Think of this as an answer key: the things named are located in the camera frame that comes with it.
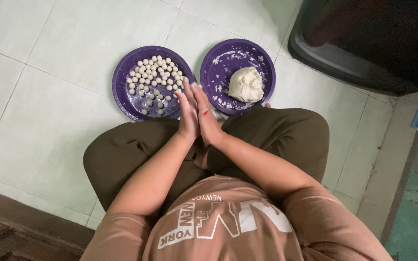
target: t-shirt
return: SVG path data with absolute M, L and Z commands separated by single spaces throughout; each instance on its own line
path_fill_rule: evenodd
M 153 226 L 106 214 L 82 261 L 391 261 L 370 230 L 324 188 L 275 206 L 258 187 L 226 176 L 184 192 Z

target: pants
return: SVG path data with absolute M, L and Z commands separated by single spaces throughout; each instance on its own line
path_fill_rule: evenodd
M 179 120 L 168 118 L 125 123 L 101 134 L 88 146 L 83 164 L 104 210 L 107 211 L 130 176 L 177 132 L 178 125 Z M 229 117 L 222 129 L 322 181 L 328 156 L 329 129 L 327 122 L 316 112 L 254 107 L 244 115 Z M 214 173 L 257 185 L 212 146 L 208 151 L 208 169 L 196 166 L 193 163 L 196 143 L 183 160 L 161 212 L 165 212 L 196 182 Z

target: dough ball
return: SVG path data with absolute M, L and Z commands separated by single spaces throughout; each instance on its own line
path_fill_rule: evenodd
M 262 99 L 262 77 L 255 67 L 241 68 L 232 75 L 229 96 L 245 103 L 255 103 Z

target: tile floor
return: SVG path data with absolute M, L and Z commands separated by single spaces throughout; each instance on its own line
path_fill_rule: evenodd
M 275 61 L 274 108 L 306 108 L 327 119 L 323 185 L 356 213 L 395 100 L 291 58 L 286 42 L 300 4 L 0 0 L 0 193 L 95 229 L 104 211 L 82 156 L 99 134 L 129 121 L 111 100 L 115 65 L 129 51 L 155 44 L 179 53 L 199 75 L 212 46 L 245 38 Z

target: forearm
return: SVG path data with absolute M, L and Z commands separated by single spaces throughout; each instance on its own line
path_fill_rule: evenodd
M 117 194 L 108 213 L 149 216 L 160 208 L 192 141 L 175 134 L 143 164 Z
M 214 146 L 275 199 L 282 199 L 299 189 L 322 187 L 311 176 L 286 160 L 226 133 Z

